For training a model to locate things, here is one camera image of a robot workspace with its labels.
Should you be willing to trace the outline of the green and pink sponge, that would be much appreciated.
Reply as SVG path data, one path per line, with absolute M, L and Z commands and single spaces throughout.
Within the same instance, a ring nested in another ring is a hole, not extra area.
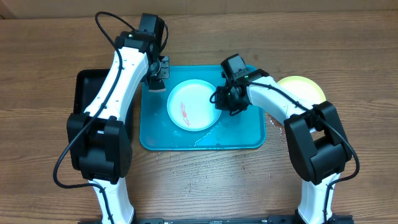
M 159 93 L 166 90 L 165 83 L 163 80 L 151 80 L 148 84 L 148 91 L 153 93 Z

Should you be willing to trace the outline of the light blue plate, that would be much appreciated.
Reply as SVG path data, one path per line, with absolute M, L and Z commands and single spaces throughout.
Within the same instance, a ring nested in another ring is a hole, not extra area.
M 167 98 L 167 112 L 174 124 L 187 131 L 202 131 L 215 124 L 221 110 L 210 102 L 216 88 L 199 79 L 179 83 Z

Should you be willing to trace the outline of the yellow-green plate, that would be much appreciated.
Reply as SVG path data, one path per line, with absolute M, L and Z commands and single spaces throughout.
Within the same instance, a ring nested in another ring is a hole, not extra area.
M 326 101 L 323 90 L 311 79 L 301 76 L 285 77 L 277 82 L 281 87 L 313 104 Z

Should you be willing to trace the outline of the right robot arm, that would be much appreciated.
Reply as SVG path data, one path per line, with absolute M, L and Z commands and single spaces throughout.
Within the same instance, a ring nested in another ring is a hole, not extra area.
M 268 112 L 284 129 L 290 161 L 302 179 L 298 223 L 338 223 L 331 211 L 335 185 L 353 156 L 336 108 L 312 104 L 277 84 L 265 71 L 223 70 L 223 86 L 210 97 L 216 108 L 234 116 L 249 105 Z

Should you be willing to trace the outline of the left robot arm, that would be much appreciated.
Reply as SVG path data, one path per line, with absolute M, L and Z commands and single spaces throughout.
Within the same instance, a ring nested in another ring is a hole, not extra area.
M 167 38 L 164 30 L 122 32 L 112 43 L 113 62 L 96 96 L 68 118 L 69 144 L 60 158 L 70 154 L 73 168 L 94 188 L 103 212 L 100 223 L 134 222 L 125 180 L 132 159 L 126 119 L 140 82 L 162 81 L 160 53 Z

